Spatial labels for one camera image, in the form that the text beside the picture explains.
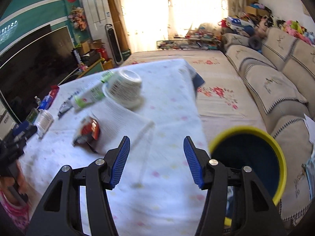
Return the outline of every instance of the toothpaste tube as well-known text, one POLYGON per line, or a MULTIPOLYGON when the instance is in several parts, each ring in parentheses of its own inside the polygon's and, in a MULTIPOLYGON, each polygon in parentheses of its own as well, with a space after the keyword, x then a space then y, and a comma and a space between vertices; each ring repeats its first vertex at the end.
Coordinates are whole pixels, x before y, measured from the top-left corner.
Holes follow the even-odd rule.
POLYGON ((109 78, 114 74, 113 71, 108 71, 102 75, 102 79, 97 82, 93 82, 87 86, 81 93, 75 95, 71 99, 71 104, 75 110, 80 110, 90 104, 93 104, 104 97, 102 86, 109 78))
POLYGON ((56 98, 58 91, 59 87, 57 85, 51 86, 51 91, 47 96, 44 97, 38 109, 47 110, 56 98))
POLYGON ((64 101, 62 103, 62 105, 59 108, 58 111, 58 117, 59 119, 67 112, 71 109, 72 104, 71 104, 71 99, 73 98, 73 96, 79 94, 82 91, 82 89, 77 90, 76 92, 74 92, 66 101, 64 101))

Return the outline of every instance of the small bottle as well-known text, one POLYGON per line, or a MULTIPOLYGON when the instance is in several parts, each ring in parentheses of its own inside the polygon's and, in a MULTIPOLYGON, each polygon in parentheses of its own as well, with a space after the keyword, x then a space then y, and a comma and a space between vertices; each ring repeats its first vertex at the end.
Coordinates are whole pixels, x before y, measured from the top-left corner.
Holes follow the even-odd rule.
POLYGON ((36 104, 40 105, 40 103, 42 102, 37 96, 34 97, 36 100, 36 104))

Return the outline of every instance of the cabinet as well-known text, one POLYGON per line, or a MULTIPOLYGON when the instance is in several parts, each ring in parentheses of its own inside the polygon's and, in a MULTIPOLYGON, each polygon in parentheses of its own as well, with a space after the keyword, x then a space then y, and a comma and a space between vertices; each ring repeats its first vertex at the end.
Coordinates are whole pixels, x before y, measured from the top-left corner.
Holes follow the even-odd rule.
POLYGON ((4 137, 9 133, 9 131, 15 126, 15 121, 11 115, 6 111, 2 120, 0 122, 0 140, 3 140, 4 137))

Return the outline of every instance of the red flower pattern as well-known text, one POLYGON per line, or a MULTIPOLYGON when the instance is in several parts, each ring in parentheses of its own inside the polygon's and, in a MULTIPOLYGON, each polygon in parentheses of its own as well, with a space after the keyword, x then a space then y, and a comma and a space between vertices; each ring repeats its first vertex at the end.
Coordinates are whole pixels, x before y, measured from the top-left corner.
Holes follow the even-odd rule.
POLYGON ((224 90, 219 88, 219 87, 215 87, 213 88, 213 91, 220 97, 222 98, 224 96, 224 90))
POLYGON ((237 100, 234 98, 234 91, 233 90, 228 90, 226 88, 222 89, 219 87, 214 87, 214 88, 204 88, 204 87, 199 87, 197 89, 198 93, 202 93, 207 97, 212 97, 213 94, 215 93, 218 95, 220 98, 225 99, 225 103, 232 107, 234 110, 238 109, 238 106, 236 104, 237 100))

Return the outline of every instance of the sofa cushion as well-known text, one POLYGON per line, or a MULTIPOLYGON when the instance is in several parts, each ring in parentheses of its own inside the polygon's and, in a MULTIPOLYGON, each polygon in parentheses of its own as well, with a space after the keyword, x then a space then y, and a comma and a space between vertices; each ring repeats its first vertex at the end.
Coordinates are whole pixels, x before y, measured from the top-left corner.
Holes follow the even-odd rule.
POLYGON ((237 72, 240 71, 242 65, 248 59, 255 59, 261 63, 267 64, 268 66, 275 68, 275 66, 262 54, 245 46, 232 45, 226 51, 225 55, 227 59, 231 62, 231 64, 234 66, 237 72))
POLYGON ((311 202, 308 179, 302 166, 311 157, 313 145, 309 142, 303 118, 292 115, 282 117, 271 136, 280 145, 287 164, 287 182, 279 212, 284 221, 296 225, 311 202))
POLYGON ((224 48, 227 50, 231 45, 242 45, 248 47, 248 37, 239 34, 224 34, 223 35, 224 48))
POLYGON ((309 114, 305 97, 289 79, 271 67, 249 66, 244 82, 257 104, 268 133, 284 115, 303 117, 309 114))
POLYGON ((270 28, 267 33, 262 43, 262 54, 281 71, 298 39, 278 28, 270 28))
POLYGON ((314 117, 315 48, 302 40, 298 41, 282 72, 309 101, 308 109, 311 117, 314 117))

